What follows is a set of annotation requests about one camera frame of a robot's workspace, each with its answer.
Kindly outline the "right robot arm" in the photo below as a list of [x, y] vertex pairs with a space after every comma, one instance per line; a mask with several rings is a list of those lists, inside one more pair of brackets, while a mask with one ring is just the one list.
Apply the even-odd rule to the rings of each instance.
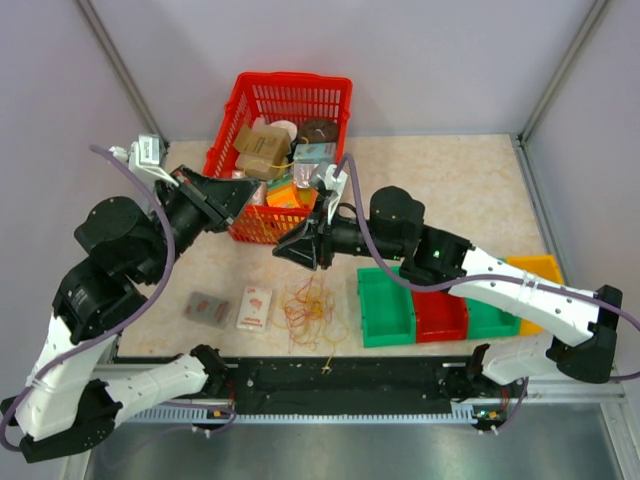
[[611, 378], [617, 344], [620, 290], [604, 285], [579, 290], [499, 260], [469, 240], [423, 223], [424, 205], [390, 186], [371, 197], [367, 216], [332, 213], [318, 197], [307, 219], [281, 237], [273, 254], [310, 270], [327, 269], [337, 254], [397, 260], [403, 287], [439, 287], [521, 317], [543, 333], [506, 344], [476, 347], [467, 384], [487, 396], [518, 379], [560, 372], [604, 384]]

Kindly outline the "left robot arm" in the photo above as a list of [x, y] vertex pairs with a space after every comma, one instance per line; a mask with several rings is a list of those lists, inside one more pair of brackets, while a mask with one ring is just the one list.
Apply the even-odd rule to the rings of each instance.
[[137, 287], [161, 286], [168, 244], [157, 214], [131, 198], [97, 204], [74, 232], [87, 258], [62, 279], [52, 302], [48, 336], [34, 368], [60, 364], [39, 379], [5, 420], [19, 427], [19, 450], [29, 463], [94, 448], [137, 413], [183, 395], [216, 396], [226, 387], [227, 366], [218, 350], [198, 345], [138, 375], [99, 380], [93, 371], [114, 339], [100, 335], [121, 326], [146, 302]]

